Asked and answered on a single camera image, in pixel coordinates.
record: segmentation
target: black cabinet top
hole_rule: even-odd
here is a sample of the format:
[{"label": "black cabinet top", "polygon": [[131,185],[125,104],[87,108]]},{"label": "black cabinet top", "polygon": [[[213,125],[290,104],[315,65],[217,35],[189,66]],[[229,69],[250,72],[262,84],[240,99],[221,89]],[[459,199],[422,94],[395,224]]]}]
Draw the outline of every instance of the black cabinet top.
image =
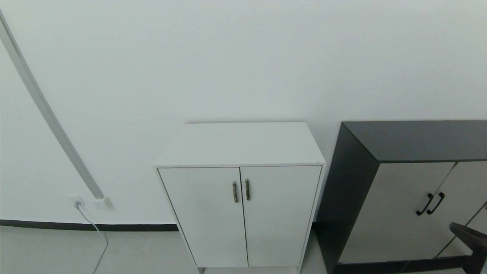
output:
[{"label": "black cabinet top", "polygon": [[487,120],[342,124],[379,162],[487,160]]}]

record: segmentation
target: cable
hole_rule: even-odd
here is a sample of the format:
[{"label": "cable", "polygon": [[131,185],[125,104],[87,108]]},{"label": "cable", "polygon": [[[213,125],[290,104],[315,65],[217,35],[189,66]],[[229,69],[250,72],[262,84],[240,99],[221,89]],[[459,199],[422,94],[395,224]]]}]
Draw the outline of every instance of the cable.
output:
[{"label": "cable", "polygon": [[101,232],[98,230],[98,227],[97,227],[95,224],[93,224],[92,222],[90,222],[90,220],[88,220],[88,219],[85,217],[85,215],[83,214],[83,212],[81,211],[81,209],[79,209],[79,206],[80,206],[80,205],[81,205],[81,202],[80,202],[80,201],[76,201],[76,203],[75,203],[75,207],[76,207],[76,209],[78,209],[78,211],[81,213],[81,215],[83,216],[83,218],[85,218],[85,220],[86,220],[87,222],[91,223],[91,224],[94,226],[94,228],[96,229],[96,231],[98,231],[98,234],[100,234],[100,236],[101,236],[101,237],[102,237],[102,238],[105,240],[105,243],[106,243],[106,245],[105,245],[105,249],[103,250],[103,253],[102,253],[102,254],[101,254],[101,256],[100,256],[100,259],[98,260],[98,263],[96,264],[96,267],[94,268],[94,270],[93,270],[93,272],[92,272],[92,274],[94,274],[94,273],[96,272],[96,270],[98,269],[98,266],[100,265],[101,258],[103,258],[103,255],[105,254],[105,251],[107,250],[107,247],[108,247],[108,241],[107,241],[107,239],[106,239],[106,238],[105,238],[105,237],[104,237],[104,236],[101,234]]}]

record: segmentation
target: power outlet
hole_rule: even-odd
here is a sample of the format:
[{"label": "power outlet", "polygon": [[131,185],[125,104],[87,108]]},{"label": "power outlet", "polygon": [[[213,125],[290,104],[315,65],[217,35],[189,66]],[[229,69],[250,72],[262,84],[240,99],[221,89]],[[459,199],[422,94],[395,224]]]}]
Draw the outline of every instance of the power outlet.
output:
[{"label": "power outlet", "polygon": [[96,209],[99,210],[115,210],[113,207],[112,202],[108,197],[103,197],[103,199],[95,199],[93,200],[93,205],[96,207]]},{"label": "power outlet", "polygon": [[82,206],[85,205],[85,202],[83,202],[83,200],[81,199],[80,196],[68,196],[68,198],[71,201],[71,203],[73,204],[73,206],[75,205],[76,201],[80,201]]}]

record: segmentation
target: metal handle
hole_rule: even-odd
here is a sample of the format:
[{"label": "metal handle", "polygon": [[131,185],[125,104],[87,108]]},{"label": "metal handle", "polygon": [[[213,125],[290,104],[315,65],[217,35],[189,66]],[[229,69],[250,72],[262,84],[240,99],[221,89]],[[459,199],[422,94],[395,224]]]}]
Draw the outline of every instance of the metal handle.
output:
[{"label": "metal handle", "polygon": [[419,211],[419,210],[418,210],[418,211],[416,211],[416,215],[421,216],[421,215],[422,215],[422,214],[425,212],[425,210],[426,210],[426,209],[428,208],[428,206],[431,204],[431,201],[433,201],[433,197],[434,197],[434,196],[433,196],[433,194],[428,193],[428,198],[430,198],[430,200],[429,200],[429,201],[428,201],[428,203],[426,204],[425,208],[423,208],[423,211]]},{"label": "metal handle", "polygon": [[443,199],[445,198],[445,194],[443,192],[440,192],[440,201],[436,204],[436,206],[433,208],[433,210],[427,210],[426,213],[428,213],[428,215],[431,215],[433,214],[433,212],[436,210],[436,208],[438,208],[438,206],[441,204],[441,202],[443,201]]},{"label": "metal handle", "polygon": [[249,187],[249,180],[245,179],[245,194],[247,195],[247,201],[250,200],[250,187]]},{"label": "metal handle", "polygon": [[237,197],[237,182],[233,181],[233,200],[238,203],[239,202],[239,198]]}]

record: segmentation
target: gray floor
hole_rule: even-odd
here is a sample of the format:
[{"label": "gray floor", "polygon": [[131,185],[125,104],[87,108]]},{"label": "gray floor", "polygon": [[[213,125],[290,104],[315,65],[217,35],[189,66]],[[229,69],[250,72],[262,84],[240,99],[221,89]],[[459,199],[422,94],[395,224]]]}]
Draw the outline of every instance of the gray floor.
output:
[{"label": "gray floor", "polygon": [[[97,274],[197,274],[179,232],[107,232]],[[0,228],[1,274],[91,274],[104,248],[96,232]],[[205,274],[293,274],[289,268],[208,269]],[[302,274],[326,274],[314,234]]]}]

